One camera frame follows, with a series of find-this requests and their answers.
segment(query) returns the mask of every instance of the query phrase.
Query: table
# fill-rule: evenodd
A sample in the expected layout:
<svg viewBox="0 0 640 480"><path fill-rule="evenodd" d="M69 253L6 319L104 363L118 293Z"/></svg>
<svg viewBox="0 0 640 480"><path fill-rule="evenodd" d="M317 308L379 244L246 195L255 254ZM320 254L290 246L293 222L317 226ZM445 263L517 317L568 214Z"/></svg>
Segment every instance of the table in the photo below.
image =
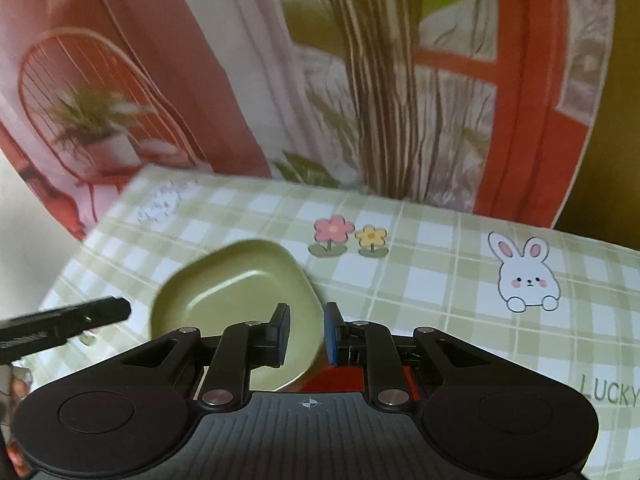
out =
<svg viewBox="0 0 640 480"><path fill-rule="evenodd" d="M312 256L314 223L334 215L356 229L346 252ZM358 253L356 235L363 239L373 232L363 232L366 225L378 233L386 230L380 241L388 254ZM508 309L498 293L500 260L489 245L491 232L514 240L519 251L532 237L544 240L538 245L548 244L544 263L560 290L556 310ZM88 235L42 305L123 296L132 304L130 319L101 329L90 346L74 339L25 359L35 384L148 340L149 307L175 271L212 250L255 237L283 245L321 301L336 301L347 320L383 323L400 335L434 326L582 391L600 419L588 477L640 477L639 253L344 190L145 168ZM540 248L529 249L540 254Z"/></svg>

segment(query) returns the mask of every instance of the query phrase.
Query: pink flower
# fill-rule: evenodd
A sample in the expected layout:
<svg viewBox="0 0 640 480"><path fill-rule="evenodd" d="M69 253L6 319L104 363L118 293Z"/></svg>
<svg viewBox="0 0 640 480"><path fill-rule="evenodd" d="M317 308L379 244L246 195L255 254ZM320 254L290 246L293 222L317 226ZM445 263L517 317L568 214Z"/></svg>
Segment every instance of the pink flower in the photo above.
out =
<svg viewBox="0 0 640 480"><path fill-rule="evenodd" d="M316 242L343 244L347 236L355 231L355 226L342 215L333 215L330 220L321 218L314 224Z"/></svg>

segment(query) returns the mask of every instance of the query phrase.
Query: yellow flower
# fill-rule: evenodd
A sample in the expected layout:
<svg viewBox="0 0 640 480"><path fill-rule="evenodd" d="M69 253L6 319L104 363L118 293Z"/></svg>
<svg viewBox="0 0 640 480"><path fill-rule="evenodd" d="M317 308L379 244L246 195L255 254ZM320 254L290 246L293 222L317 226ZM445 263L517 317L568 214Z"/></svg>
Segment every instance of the yellow flower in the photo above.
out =
<svg viewBox="0 0 640 480"><path fill-rule="evenodd" d="M386 229L376 229L373 225L365 225L362 231L358 231L355 237L360 241L361 247L382 247L385 244Z"/></svg>

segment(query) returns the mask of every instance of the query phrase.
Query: metal pivot bolt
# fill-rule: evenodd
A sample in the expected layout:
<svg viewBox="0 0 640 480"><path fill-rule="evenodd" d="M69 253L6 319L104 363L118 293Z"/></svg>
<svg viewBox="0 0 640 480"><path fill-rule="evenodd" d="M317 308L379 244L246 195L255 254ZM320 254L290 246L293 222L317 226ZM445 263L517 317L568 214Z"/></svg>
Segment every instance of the metal pivot bolt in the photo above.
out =
<svg viewBox="0 0 640 480"><path fill-rule="evenodd" d="M378 394L378 400L385 406L400 406L409 400L409 394L403 390L383 390Z"/></svg>
<svg viewBox="0 0 640 480"><path fill-rule="evenodd" d="M234 394L227 390L209 390L202 394L202 400L211 406L224 406L234 400Z"/></svg>

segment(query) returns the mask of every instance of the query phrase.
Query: rabbit cartoon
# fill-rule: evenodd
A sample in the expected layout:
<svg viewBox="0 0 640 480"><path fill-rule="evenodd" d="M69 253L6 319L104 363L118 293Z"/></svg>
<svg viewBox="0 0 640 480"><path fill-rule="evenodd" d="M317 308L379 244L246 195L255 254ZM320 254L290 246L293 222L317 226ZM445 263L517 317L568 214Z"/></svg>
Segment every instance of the rabbit cartoon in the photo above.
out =
<svg viewBox="0 0 640 480"><path fill-rule="evenodd" d="M549 246L542 238L531 238L525 244L524 256L511 240L498 233L489 234L489 247L502 262L498 291L509 310L524 312L528 306L558 308L560 285L545 264Z"/></svg>
<svg viewBox="0 0 640 480"><path fill-rule="evenodd" d="M171 181L163 182L156 190L156 195L151 198L139 211L138 221L153 220L161 222L171 216L178 207L181 196L196 186L194 181L174 184Z"/></svg>

